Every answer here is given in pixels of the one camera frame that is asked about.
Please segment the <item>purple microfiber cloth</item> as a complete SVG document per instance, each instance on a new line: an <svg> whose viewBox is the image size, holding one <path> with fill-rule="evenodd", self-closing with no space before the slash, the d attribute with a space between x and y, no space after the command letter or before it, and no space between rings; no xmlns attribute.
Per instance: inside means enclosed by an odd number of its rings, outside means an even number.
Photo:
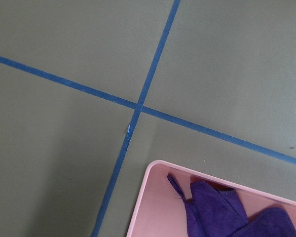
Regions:
<svg viewBox="0 0 296 237"><path fill-rule="evenodd" d="M186 213L190 237L295 237L296 229L288 213L271 207L249 220L234 189L217 190L205 181L190 184L191 199L186 199L176 178L167 176L180 196Z"/></svg>

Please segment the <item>pink plastic bin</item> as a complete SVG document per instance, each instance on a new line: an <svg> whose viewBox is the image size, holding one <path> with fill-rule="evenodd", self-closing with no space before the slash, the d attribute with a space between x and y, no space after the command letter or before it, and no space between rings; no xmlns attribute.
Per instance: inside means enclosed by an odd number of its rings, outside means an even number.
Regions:
<svg viewBox="0 0 296 237"><path fill-rule="evenodd" d="M133 216L129 237L188 237L184 204L167 179L174 176L186 199L191 199L190 184L205 181L217 190L234 189L249 220L267 208L284 209L296 229L296 202L261 192L162 160L146 169Z"/></svg>

